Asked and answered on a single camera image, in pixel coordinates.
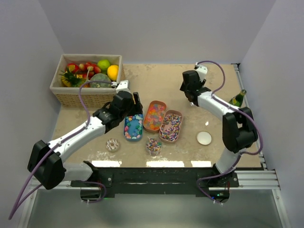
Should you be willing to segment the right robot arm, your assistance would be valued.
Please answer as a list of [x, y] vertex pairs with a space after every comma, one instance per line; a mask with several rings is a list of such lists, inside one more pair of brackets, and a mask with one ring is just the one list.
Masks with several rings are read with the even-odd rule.
[[209, 111], [222, 121], [222, 141], [225, 148], [215, 164], [217, 172], [211, 178], [214, 185], [221, 187], [228, 182], [228, 173], [235, 169], [240, 157], [247, 153], [246, 149], [258, 140], [251, 110], [230, 105], [218, 98], [204, 86], [206, 79], [197, 69], [183, 72], [182, 78], [180, 90], [185, 93], [189, 102]]

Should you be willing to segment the blue tray of star candies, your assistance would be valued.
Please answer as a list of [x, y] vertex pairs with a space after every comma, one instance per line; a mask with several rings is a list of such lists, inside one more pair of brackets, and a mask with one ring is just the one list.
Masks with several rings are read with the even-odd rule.
[[135, 114], [124, 119], [124, 137], [129, 142], [138, 142], [143, 136], [143, 115]]

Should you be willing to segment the pink tray of lollipops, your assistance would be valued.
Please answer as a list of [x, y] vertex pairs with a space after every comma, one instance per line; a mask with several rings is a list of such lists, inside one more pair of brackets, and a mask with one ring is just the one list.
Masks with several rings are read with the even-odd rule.
[[168, 110], [165, 113], [159, 131], [159, 138], [164, 143], [175, 143], [181, 131], [183, 116], [176, 110]]

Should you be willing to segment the orange tray of gummy stars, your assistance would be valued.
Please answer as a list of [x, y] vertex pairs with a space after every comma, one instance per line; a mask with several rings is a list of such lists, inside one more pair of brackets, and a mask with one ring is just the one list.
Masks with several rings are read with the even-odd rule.
[[160, 130], [167, 105], [161, 101], [150, 102], [146, 115], [143, 120], [143, 128], [151, 133], [157, 133]]

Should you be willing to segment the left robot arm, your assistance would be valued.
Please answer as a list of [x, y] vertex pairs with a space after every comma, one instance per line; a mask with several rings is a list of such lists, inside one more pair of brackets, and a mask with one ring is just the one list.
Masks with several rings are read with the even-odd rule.
[[94, 138], [117, 127], [125, 117], [142, 111], [137, 92], [118, 92], [113, 100], [89, 115], [89, 119], [66, 135], [44, 142], [36, 142], [28, 163], [28, 170], [50, 190], [63, 181], [82, 181], [87, 186], [98, 182], [97, 169], [89, 162], [65, 164], [67, 159]]

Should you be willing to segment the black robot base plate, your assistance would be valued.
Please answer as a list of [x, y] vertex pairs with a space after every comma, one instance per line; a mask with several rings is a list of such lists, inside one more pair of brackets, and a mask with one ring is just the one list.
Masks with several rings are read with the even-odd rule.
[[117, 194], [195, 195], [210, 197], [220, 203], [230, 197], [230, 188], [238, 187], [237, 174], [220, 176], [212, 168], [94, 168], [87, 181], [73, 180], [81, 188], [83, 200], [96, 202]]

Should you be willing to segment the round cream jar lid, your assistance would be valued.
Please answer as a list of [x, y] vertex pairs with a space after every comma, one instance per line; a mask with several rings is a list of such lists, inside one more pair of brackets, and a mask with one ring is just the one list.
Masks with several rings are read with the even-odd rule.
[[201, 145], [209, 145], [212, 141], [212, 136], [207, 131], [201, 131], [197, 134], [197, 141]]

